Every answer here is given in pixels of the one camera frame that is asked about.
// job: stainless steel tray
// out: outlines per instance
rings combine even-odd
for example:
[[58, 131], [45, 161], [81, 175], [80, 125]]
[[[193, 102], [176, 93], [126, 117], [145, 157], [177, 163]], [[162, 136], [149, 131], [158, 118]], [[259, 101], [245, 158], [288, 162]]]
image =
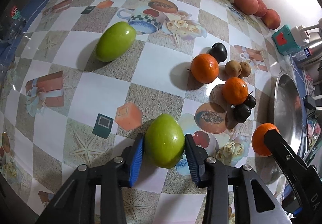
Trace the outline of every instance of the stainless steel tray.
[[302, 139], [302, 106], [296, 84], [285, 72], [278, 75], [272, 88], [268, 118], [297, 153]]

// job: orange cube print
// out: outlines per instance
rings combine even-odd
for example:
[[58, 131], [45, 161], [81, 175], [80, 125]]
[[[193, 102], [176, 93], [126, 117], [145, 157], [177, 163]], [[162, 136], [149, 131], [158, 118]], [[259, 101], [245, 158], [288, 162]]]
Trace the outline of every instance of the orange cube print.
[[118, 107], [114, 121], [126, 131], [136, 129], [142, 125], [142, 111], [134, 103], [126, 103]]
[[113, 3], [114, 2], [112, 0], [105, 0], [105, 1], [98, 3], [96, 8], [99, 8], [99, 9], [109, 8], [113, 5]]

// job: red and green bottle label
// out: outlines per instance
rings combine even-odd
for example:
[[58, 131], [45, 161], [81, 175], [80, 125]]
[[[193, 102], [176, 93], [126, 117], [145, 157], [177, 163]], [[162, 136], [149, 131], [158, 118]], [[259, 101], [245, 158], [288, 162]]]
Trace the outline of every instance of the red and green bottle label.
[[14, 6], [11, 10], [11, 13], [10, 13], [10, 16], [16, 20], [18, 17], [20, 17], [20, 11], [19, 9], [17, 8], [17, 6]]

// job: cup handle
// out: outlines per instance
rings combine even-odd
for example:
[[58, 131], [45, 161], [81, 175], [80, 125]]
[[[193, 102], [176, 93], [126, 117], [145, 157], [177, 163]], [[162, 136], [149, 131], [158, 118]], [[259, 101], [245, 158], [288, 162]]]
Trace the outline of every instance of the cup handle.
[[[130, 16], [128, 16], [128, 17], [121, 16], [121, 14], [120, 14], [120, 13], [121, 13], [122, 11], [125, 11], [125, 13], [130, 14]], [[134, 11], [134, 9], [122, 9], [122, 10], [120, 10], [120, 11], [117, 13], [117, 16], [118, 16], [120, 19], [129, 20], [129, 19], [130, 19], [130, 17], [131, 17], [131, 14], [132, 14], [132, 12], [129, 12], [129, 11]]]

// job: green fruit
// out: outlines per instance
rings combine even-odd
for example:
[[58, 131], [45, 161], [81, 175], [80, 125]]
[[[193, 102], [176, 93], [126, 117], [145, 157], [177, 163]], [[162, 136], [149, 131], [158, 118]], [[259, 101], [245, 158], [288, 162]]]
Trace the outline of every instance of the green fruit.
[[136, 31], [126, 22], [118, 22], [108, 28], [96, 46], [96, 57], [103, 62], [112, 61], [121, 56], [133, 44]]
[[144, 151], [158, 167], [171, 169], [181, 159], [185, 136], [169, 114], [161, 114], [149, 126], [144, 137]]

